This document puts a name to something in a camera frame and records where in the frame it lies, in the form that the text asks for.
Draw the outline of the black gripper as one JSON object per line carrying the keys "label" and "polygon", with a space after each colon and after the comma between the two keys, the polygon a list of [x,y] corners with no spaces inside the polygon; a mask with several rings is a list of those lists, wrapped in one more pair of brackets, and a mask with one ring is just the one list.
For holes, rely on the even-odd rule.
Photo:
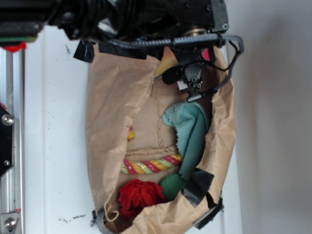
{"label": "black gripper", "polygon": [[210,59],[203,57],[204,49],[192,49],[190,51],[173,50],[177,59],[177,65],[169,68],[162,74],[165,84],[178,84],[183,93],[188,93],[190,98],[205,98],[215,93],[214,90],[202,91],[202,68],[210,65]]}

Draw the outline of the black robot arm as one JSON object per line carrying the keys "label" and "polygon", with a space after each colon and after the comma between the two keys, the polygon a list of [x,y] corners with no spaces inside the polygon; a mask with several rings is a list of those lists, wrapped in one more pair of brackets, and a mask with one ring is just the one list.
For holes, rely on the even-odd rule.
{"label": "black robot arm", "polygon": [[101,52],[144,59],[160,58],[171,48],[179,64],[165,73],[165,83],[184,81],[188,100],[217,92],[201,90],[203,48],[221,47],[230,37],[222,0],[3,0],[0,3],[0,45],[10,52],[36,40],[44,26],[62,29],[78,40],[75,57],[92,62],[92,44]]}

